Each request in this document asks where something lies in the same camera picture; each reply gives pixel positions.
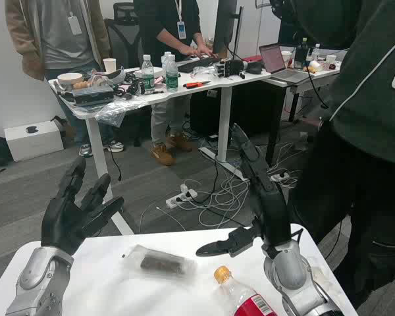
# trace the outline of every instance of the tan jacket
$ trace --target tan jacket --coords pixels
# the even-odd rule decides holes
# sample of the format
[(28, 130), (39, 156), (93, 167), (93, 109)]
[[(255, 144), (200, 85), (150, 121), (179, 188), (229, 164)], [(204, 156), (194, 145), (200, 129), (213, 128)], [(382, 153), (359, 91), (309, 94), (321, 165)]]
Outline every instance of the tan jacket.
[[(23, 56), (22, 69), (32, 78), (44, 80), (38, 17), (31, 19), (28, 2), (5, 0), (6, 22), (16, 51)], [(101, 64), (109, 56), (110, 43), (99, 0), (79, 0), (91, 41), (93, 56)]]

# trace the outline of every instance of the computer tower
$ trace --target computer tower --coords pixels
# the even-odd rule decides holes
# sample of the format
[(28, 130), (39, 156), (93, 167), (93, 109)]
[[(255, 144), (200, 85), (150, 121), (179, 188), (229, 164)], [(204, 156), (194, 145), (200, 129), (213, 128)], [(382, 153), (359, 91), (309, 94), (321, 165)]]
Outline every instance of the computer tower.
[[(272, 85), (258, 81), (232, 89), (230, 125), (237, 123), (249, 135), (269, 131), (271, 111), (280, 99)], [(218, 134), (221, 89), (194, 93), (190, 103), (190, 127), (202, 136)]]

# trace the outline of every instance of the red bottle label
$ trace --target red bottle label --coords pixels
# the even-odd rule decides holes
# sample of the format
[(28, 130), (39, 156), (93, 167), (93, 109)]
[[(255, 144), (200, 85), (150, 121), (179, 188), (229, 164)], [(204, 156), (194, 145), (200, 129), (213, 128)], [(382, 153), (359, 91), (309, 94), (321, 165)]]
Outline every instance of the red bottle label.
[(260, 295), (255, 295), (245, 301), (234, 316), (277, 316), (277, 314)]

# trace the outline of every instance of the apple logo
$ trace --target apple logo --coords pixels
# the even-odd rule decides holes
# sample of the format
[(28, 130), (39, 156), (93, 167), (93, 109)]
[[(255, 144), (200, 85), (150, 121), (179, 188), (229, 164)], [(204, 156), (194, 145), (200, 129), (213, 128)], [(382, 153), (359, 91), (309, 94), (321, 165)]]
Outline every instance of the apple logo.
[(37, 126), (29, 126), (26, 128), (26, 132), (28, 134), (35, 134), (36, 132), (38, 132)]

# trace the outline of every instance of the person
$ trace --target person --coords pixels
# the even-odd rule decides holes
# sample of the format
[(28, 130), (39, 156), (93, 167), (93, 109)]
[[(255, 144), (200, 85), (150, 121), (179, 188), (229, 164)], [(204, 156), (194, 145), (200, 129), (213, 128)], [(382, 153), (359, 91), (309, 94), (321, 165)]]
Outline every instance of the person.
[[(99, 0), (5, 0), (7, 27), (22, 69), (34, 79), (57, 79), (68, 72), (100, 69), (110, 44)], [(76, 129), (79, 155), (93, 155), (86, 123), (77, 119), (58, 97), (70, 125)], [(121, 152), (109, 125), (99, 126), (104, 149)]]
[[(161, 66), (161, 56), (166, 51), (171, 51), (176, 56), (176, 61), (184, 60), (191, 55), (213, 56), (201, 34), (196, 0), (136, 0), (134, 4), (135, 12), (140, 19), (144, 53), (151, 55), (154, 66)], [(180, 36), (178, 23), (184, 23), (186, 36)], [(190, 46), (192, 41), (197, 44), (197, 49)], [(174, 157), (165, 145), (168, 125), (171, 134), (167, 142), (182, 151), (192, 151), (192, 146), (183, 133), (184, 115), (190, 98), (190, 95), (177, 97), (152, 106), (151, 154), (162, 165), (170, 166), (175, 163)]]
[[(319, 43), (340, 45), (355, 35), (330, 87), (334, 113), (395, 47), (395, 1), (291, 3), (299, 24)], [(290, 194), (293, 221), (304, 225), (316, 242), (351, 215), (348, 253), (334, 273), (356, 308), (395, 279), (394, 77), (395, 50), (333, 120), (323, 124)]]

